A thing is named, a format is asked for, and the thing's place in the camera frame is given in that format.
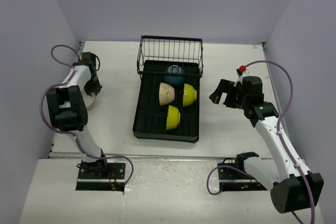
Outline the white speckled ceramic bowl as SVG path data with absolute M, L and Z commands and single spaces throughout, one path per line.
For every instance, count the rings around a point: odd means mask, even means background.
M 95 94 L 92 94 L 92 95 L 85 95 L 84 97 L 84 102 L 85 102 L 85 105 L 86 105 L 86 109 L 87 110 L 91 110 L 94 106 L 95 106 L 95 103 L 96 103 L 96 95 Z

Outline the lime green bowl front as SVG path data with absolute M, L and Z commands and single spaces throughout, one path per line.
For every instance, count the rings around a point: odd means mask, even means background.
M 174 130 L 180 123 L 181 114 L 178 108 L 169 105 L 166 118 L 166 130 Z

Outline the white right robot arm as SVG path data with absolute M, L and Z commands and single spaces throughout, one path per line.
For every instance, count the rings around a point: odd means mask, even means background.
M 261 183 L 281 214 L 314 209 L 324 185 L 323 178 L 299 157 L 282 129 L 275 106 L 264 100 L 262 88 L 262 80 L 255 76 L 243 77 L 238 83 L 222 79 L 209 98 L 218 104 L 222 94 L 226 94 L 226 107 L 243 110 L 266 143 L 276 168 L 271 168 L 255 152 L 247 152 L 238 154 L 232 165 L 223 164 L 220 169 L 234 170 L 239 178 L 249 176 Z

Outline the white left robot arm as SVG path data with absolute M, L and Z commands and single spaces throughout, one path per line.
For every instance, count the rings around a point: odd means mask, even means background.
M 102 89 L 97 75 L 99 64 L 97 55 L 84 52 L 81 60 L 72 64 L 64 83 L 47 91 L 46 98 L 52 128 L 68 135 L 82 155 L 80 171 L 104 178 L 108 175 L 109 165 L 88 129 L 88 109 L 83 98 L 84 94 L 96 98 Z

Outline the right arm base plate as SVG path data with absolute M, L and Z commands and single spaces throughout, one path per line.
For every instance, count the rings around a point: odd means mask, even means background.
M 219 186 L 222 191 L 266 191 L 256 180 L 230 168 L 218 170 Z

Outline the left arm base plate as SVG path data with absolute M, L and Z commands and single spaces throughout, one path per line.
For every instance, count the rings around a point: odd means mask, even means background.
M 107 163 L 105 168 L 84 169 L 83 164 L 79 168 L 76 191 L 119 191 L 125 189 L 126 163 Z

